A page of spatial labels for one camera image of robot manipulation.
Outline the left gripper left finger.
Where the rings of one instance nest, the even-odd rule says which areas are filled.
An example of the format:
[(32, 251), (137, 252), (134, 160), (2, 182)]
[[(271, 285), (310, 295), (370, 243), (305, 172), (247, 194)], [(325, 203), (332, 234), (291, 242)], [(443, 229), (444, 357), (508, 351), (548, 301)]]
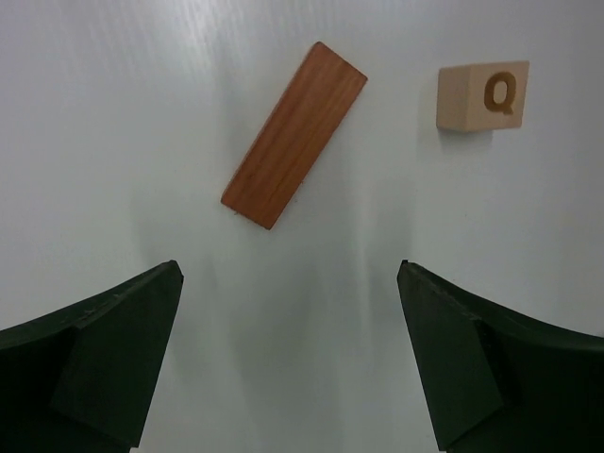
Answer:
[(4, 452), (139, 446), (184, 283), (159, 264), (1, 332)]

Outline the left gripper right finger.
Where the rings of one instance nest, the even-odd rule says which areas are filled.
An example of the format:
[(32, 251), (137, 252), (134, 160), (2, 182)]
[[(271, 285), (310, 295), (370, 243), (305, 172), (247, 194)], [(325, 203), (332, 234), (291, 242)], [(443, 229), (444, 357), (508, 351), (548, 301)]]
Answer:
[(599, 452), (603, 341), (471, 294), (421, 265), (397, 274), (442, 452)]

